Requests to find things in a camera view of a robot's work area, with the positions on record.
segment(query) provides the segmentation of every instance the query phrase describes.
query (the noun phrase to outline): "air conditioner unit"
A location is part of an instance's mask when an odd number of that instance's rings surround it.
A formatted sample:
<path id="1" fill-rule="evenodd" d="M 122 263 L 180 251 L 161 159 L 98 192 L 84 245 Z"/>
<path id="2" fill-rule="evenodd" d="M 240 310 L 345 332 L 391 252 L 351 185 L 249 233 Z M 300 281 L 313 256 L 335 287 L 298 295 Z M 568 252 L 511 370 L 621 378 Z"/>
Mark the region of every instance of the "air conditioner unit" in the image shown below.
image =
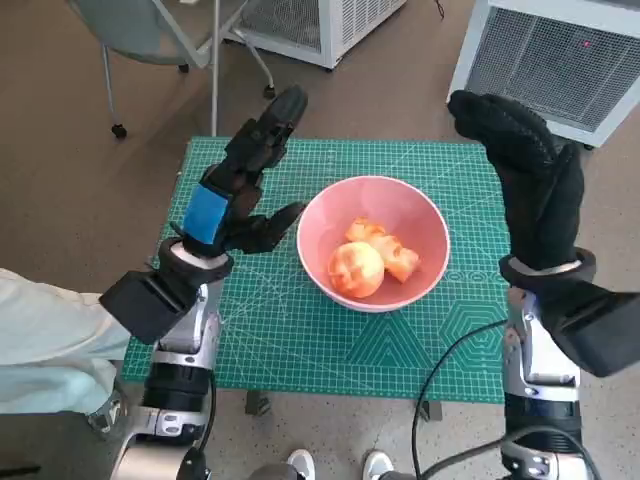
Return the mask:
<path id="1" fill-rule="evenodd" d="M 249 0 L 240 29 L 258 48 L 333 69 L 406 0 Z M 242 41 L 230 32 L 227 39 Z"/>
<path id="2" fill-rule="evenodd" d="M 477 0 L 458 89 L 518 100 L 599 147 L 640 100 L 640 0 Z"/>

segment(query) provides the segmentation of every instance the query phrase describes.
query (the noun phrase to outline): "green cutting mat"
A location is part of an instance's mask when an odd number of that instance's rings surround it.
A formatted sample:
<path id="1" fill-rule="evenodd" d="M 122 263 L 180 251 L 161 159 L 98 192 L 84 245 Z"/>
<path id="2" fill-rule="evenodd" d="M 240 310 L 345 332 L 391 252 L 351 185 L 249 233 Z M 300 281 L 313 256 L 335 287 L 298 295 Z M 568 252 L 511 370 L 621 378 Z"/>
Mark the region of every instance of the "green cutting mat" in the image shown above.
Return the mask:
<path id="1" fill-rule="evenodd" d="M 223 158 L 227 141 L 192 140 L 168 221 L 182 222 L 193 187 Z M 452 243 L 443 280 L 414 305 L 371 315 L 333 303 L 311 282 L 294 231 L 271 254 L 234 254 L 221 307 L 220 387 L 414 398 L 449 345 L 504 318 L 506 285 L 497 269 L 508 237 L 500 185 L 480 146 L 291 140 L 285 159 L 267 172 L 258 211 L 309 201 L 338 180 L 364 174 L 404 180 L 438 205 Z M 167 222 L 163 238 L 171 233 Z M 462 345 L 429 398 L 500 403 L 500 342 L 501 332 L 493 331 Z M 125 379 L 145 378 L 149 354 L 149 347 L 131 342 Z"/>

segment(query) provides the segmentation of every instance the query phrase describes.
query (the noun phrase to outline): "floor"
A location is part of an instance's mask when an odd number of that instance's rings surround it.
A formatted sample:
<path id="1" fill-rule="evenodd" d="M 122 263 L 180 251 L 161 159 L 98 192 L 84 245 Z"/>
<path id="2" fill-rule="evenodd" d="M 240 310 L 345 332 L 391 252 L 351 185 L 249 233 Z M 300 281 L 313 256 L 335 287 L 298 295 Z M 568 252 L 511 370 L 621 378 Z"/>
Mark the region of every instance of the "floor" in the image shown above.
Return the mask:
<path id="1" fill-rule="evenodd" d="M 303 85 L 310 105 L 298 135 L 320 138 L 461 141 L 444 108 L 472 0 L 444 2 L 446 19 L 411 0 L 349 54 L 333 74 L 269 55 L 277 82 Z M 247 52 L 224 46 L 220 131 L 261 111 L 263 79 Z M 116 101 L 130 136 L 109 132 L 96 41 L 63 2 L 0 4 L 0 265 L 34 280 L 101 291 L 153 253 L 186 142 L 206 133 L 207 77 L 116 58 Z M 640 109 L 585 160 L 587 194 L 579 243 L 598 255 L 597 281 L 640 289 Z M 585 439 L 605 478 L 637 477 L 640 368 L 602 382 L 585 378 Z M 220 479 L 242 479 L 306 446 L 318 479 L 360 478 L 368 449 L 387 450 L 410 471 L 406 401 L 274 395 L 255 420 L 241 392 L 222 392 L 209 446 Z M 498 437 L 498 406 L 446 404 L 424 426 L 424 465 Z M 76 415 L 6 417 L 3 449 L 40 462 L 38 478 L 106 479 L 116 442 L 95 439 Z M 438 478 L 504 475 L 496 454 Z"/>

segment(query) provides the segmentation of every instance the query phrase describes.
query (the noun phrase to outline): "pink bowl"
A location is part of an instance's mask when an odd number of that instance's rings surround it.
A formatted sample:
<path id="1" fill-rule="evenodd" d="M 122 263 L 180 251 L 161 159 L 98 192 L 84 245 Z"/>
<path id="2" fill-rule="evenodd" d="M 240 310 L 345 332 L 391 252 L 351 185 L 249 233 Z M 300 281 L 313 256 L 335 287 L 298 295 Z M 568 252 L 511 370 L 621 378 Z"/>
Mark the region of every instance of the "pink bowl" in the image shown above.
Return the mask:
<path id="1" fill-rule="evenodd" d="M 370 297 L 352 299 L 333 289 L 327 263 L 347 243 L 344 234 L 357 217 L 367 217 L 420 255 L 421 264 L 401 284 L 388 273 Z M 389 312 L 426 295 L 449 262 L 449 232 L 437 207 L 420 190 L 388 177 L 353 177 L 320 192 L 298 226 L 298 254 L 311 279 L 335 302 L 360 312 Z"/>

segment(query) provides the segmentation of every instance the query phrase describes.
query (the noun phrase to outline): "black cable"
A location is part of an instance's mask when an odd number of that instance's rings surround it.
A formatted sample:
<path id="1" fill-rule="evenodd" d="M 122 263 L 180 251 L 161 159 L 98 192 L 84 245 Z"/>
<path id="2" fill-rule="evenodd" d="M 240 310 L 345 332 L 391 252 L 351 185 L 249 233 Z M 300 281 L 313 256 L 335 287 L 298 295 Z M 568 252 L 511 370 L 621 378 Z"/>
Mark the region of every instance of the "black cable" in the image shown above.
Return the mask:
<path id="1" fill-rule="evenodd" d="M 211 372 L 211 376 L 209 377 L 209 379 L 211 382 L 211 406 L 209 407 L 209 418 L 207 419 L 207 427 L 204 429 L 202 441 L 200 441 L 200 445 L 198 446 L 198 451 L 200 451 L 200 453 L 204 452 L 204 449 L 209 442 L 209 436 L 211 435 L 211 430 L 213 429 L 213 420 L 216 417 L 216 374 L 214 372 Z"/>
<path id="2" fill-rule="evenodd" d="M 462 337 L 460 337 L 458 340 L 456 340 L 453 343 L 453 345 L 449 347 L 449 349 L 446 352 L 444 352 L 444 355 L 440 357 L 440 360 L 438 360 L 438 363 L 436 363 L 436 365 L 433 367 L 433 370 L 431 370 L 431 373 L 427 377 L 427 381 L 424 382 L 424 385 L 422 386 L 422 390 L 420 391 L 420 396 L 418 397 L 418 403 L 416 404 L 415 413 L 413 414 L 413 423 L 411 424 L 411 455 L 413 457 L 413 468 L 416 473 L 416 478 L 420 478 L 420 472 L 422 471 L 422 469 L 420 468 L 420 459 L 418 458 L 418 446 L 417 446 L 417 440 L 416 440 L 418 436 L 418 420 L 420 419 L 420 408 L 422 408 L 422 402 L 424 402 L 424 397 L 427 394 L 427 389 L 429 388 L 429 385 L 431 385 L 431 381 L 435 377 L 436 373 L 438 373 L 438 370 L 440 369 L 442 364 L 449 357 L 449 355 L 451 355 L 451 353 L 458 347 L 458 345 L 460 345 L 462 342 L 464 342 L 468 338 L 473 337 L 474 335 L 485 332 L 487 330 L 491 330 L 492 328 L 502 327 L 506 323 L 507 323 L 506 320 L 490 323 L 489 325 L 476 328 L 475 330 L 472 330 L 466 335 L 463 335 Z"/>
<path id="3" fill-rule="evenodd" d="M 578 440 L 576 440 L 572 435 L 568 434 L 564 430 L 561 430 L 555 427 L 545 426 L 545 425 L 522 428 L 513 433 L 510 433 L 509 435 L 504 435 L 502 438 L 498 440 L 494 440 L 493 442 L 488 442 L 488 443 L 485 443 L 484 445 L 470 448 L 469 450 L 465 450 L 464 452 L 458 453 L 457 455 L 453 455 L 449 458 L 445 458 L 444 460 L 441 460 L 435 465 L 429 467 L 418 478 L 420 480 L 427 480 L 429 478 L 432 478 L 436 473 L 440 472 L 441 470 L 444 470 L 445 468 L 450 467 L 451 465 L 455 465 L 456 463 L 460 463 L 470 458 L 473 458 L 477 455 L 481 455 L 485 452 L 488 452 L 489 450 L 493 450 L 494 448 L 500 446 L 503 442 L 516 442 L 521 438 L 526 437 L 527 435 L 530 435 L 532 433 L 538 433 L 538 432 L 550 432 L 550 433 L 554 433 L 556 435 L 561 435 L 565 437 L 567 440 L 573 443 L 573 445 L 582 454 L 587 466 L 589 467 L 589 470 L 591 470 L 591 474 L 593 475 L 593 480 L 602 480 L 602 476 L 600 475 L 600 472 L 598 471 L 598 468 L 596 467 L 593 461 L 593 458 L 591 458 L 591 455 L 589 454 L 587 449 L 584 448 Z"/>
<path id="4" fill-rule="evenodd" d="M 438 7 L 438 13 L 440 14 L 440 20 L 444 20 L 444 7 L 440 3 L 440 0 L 433 0 Z"/>

